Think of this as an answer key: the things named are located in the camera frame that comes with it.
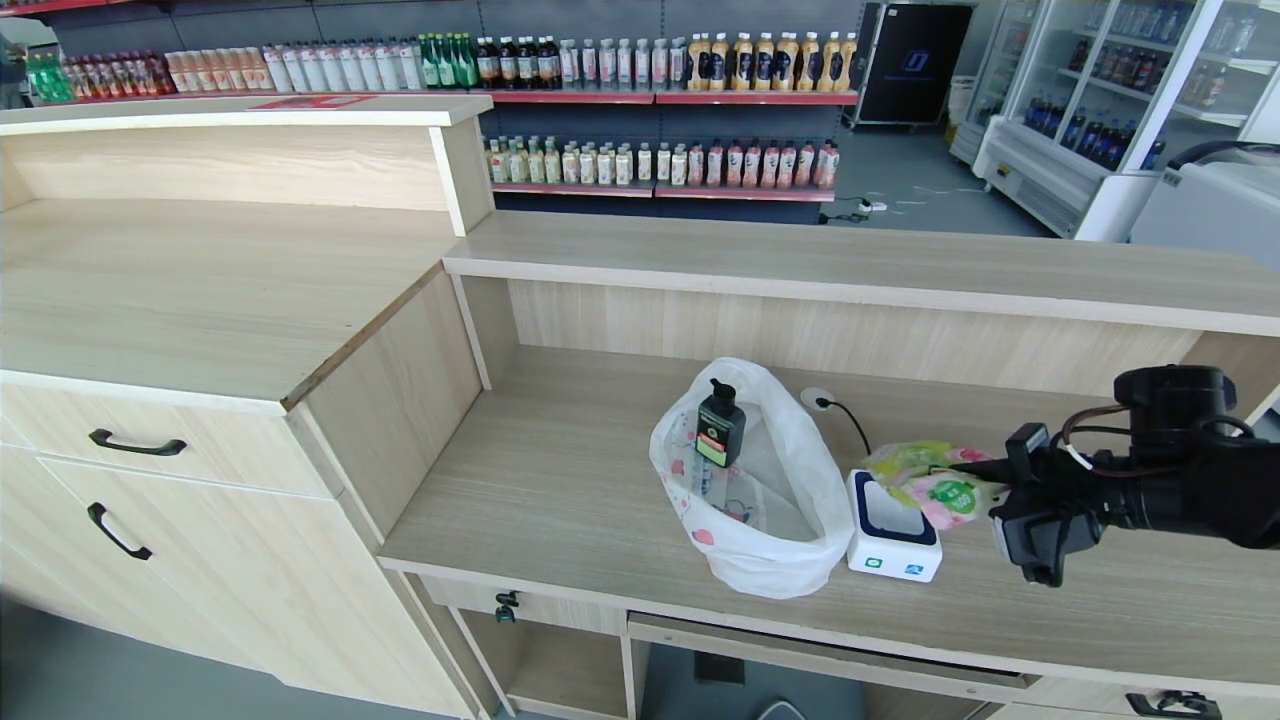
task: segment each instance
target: plastic bag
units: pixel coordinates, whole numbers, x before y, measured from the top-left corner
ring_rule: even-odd
[[[746,414],[742,452],[718,468],[694,450],[698,406],[717,378]],[[712,361],[663,415],[649,459],[694,547],[728,587],[774,600],[827,583],[854,536],[840,469],[809,414],[764,368]]]

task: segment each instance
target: drawer handle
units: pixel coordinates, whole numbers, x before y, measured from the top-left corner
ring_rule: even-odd
[[[105,447],[108,450],[120,450],[123,452],[137,452],[141,455],[178,455],[182,448],[187,447],[187,443],[180,439],[172,439],[160,447],[134,447],[132,445],[116,445],[110,442],[111,430],[104,430],[99,428],[88,434],[88,439],[93,441],[93,445],[99,447]]]
[[[1143,717],[1193,717],[1194,720],[1222,720],[1222,711],[1217,703],[1201,693],[1184,693],[1181,691],[1165,691],[1156,700],[1156,706],[1142,693],[1128,693],[1124,696],[1129,701],[1129,707]]]
[[[90,519],[93,520],[93,524],[97,525],[97,529],[102,530],[104,536],[111,538],[111,542],[115,543],[115,547],[123,550],[125,553],[128,553],[129,557],[137,557],[138,560],[146,560],[147,557],[151,557],[151,551],[147,550],[147,546],[142,544],[138,546],[137,550],[129,550],[127,544],[120,542],[120,538],[115,537],[115,533],[113,533],[111,529],[106,527],[106,523],[102,521],[102,518],[105,515],[106,515],[106,506],[102,505],[101,502],[95,502],[93,505],[88,506]]]

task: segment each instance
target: black bottle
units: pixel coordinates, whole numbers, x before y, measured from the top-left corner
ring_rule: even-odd
[[[712,378],[712,393],[698,406],[698,454],[721,468],[728,468],[742,452],[746,413],[733,404],[733,386]]]

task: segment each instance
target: wooden panel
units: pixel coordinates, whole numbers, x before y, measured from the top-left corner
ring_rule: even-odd
[[[549,623],[562,628],[576,628],[609,635],[621,635],[626,632],[627,612],[621,607],[524,592],[520,591],[518,583],[516,585],[480,585],[460,580],[442,580],[429,575],[420,578],[435,602],[481,612],[488,615],[490,621],[495,621],[493,611],[498,606],[498,601],[494,600],[497,594],[517,591],[520,601],[520,607],[515,609],[517,620]]]
[[[1133,708],[1125,700],[1125,693],[1142,693],[1155,697],[1157,693],[1174,689],[1184,692],[1197,691],[1196,685],[1116,685],[1111,683],[1074,680],[1068,678],[1041,678],[1021,700],[1027,705],[1043,705],[1050,707],[1068,707],[1073,710],[1089,710],[1094,712],[1114,712],[1116,715],[1133,715]],[[1280,698],[1249,698],[1226,694],[1221,692],[1204,693],[1210,700],[1217,702],[1222,710],[1222,716],[1230,720],[1276,720],[1280,719]]]
[[[1280,336],[1280,273],[1226,252],[1110,242],[499,210],[444,266],[509,279]]]
[[[253,202],[38,200],[4,222],[5,370],[275,414],[456,242],[444,213]]]
[[[0,583],[6,591],[113,633],[259,669],[233,638],[157,577],[150,561],[129,557],[93,525],[86,509],[100,498],[77,500],[23,450],[0,447]],[[134,528],[110,505],[104,521],[124,542],[137,542]]]
[[[493,213],[480,122],[471,119],[453,127],[434,127],[430,133],[453,232],[462,237]]]
[[[521,347],[401,515],[383,564],[476,583],[520,578],[531,592],[931,661],[1155,687],[1194,678],[1204,692],[1280,697],[1271,671],[1280,646],[1257,641],[1280,632],[1280,577],[1242,583],[1242,562],[1270,556],[1213,538],[1111,529],[1070,557],[1061,588],[1044,592],[1001,557],[989,523],[975,521],[946,533],[946,562],[928,584],[837,566],[822,589],[786,602],[733,592],[707,571],[649,460],[654,423],[703,366]],[[849,398],[876,445],[945,438],[1000,452],[1024,421],[1057,427],[1105,402],[774,374],[791,392],[820,386]],[[819,428],[837,464],[858,466],[861,443],[847,419],[827,413]],[[1171,628],[1197,652],[1152,641]]]
[[[480,370],[480,383],[485,389],[493,389],[520,345],[507,281],[462,275],[451,278],[462,306],[462,319]]]
[[[4,141],[41,199],[230,200],[448,210],[413,127],[223,127]]]
[[[1199,333],[1083,320],[511,281],[520,341],[991,387],[1111,395]]]
[[[436,272],[305,405],[385,537],[479,393],[453,286]]]
[[[863,683],[867,720],[972,720],[983,702]]]
[[[1280,402],[1280,338],[1204,333],[1181,359],[1188,365],[1216,365],[1235,383],[1235,414],[1257,421]]]
[[[1027,693],[1027,680],[1007,673],[859,652],[655,615],[632,612],[627,619],[627,637],[806,673],[988,702],[1011,702]]]
[[[38,450],[137,470],[332,497],[303,455],[284,418],[174,407],[101,395],[79,395],[13,383],[0,386],[5,416]],[[99,447],[88,434],[111,432],[110,442],[159,447],[187,443],[170,456]]]
[[[184,606],[285,684],[463,715],[458,691],[333,500],[49,461],[155,555]]]

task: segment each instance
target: black cable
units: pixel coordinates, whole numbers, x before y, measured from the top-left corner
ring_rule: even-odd
[[[867,439],[867,433],[863,432],[863,424],[858,421],[858,418],[854,418],[854,414],[849,410],[849,407],[845,407],[842,402],[836,402],[835,400],[827,400],[826,397],[819,397],[814,400],[813,404],[822,409],[827,409],[835,405],[836,407],[844,410],[845,415],[849,415],[849,419],[854,421],[854,427],[858,428],[858,436],[863,438],[863,447],[867,448],[867,455],[872,454],[872,443],[870,441]]]

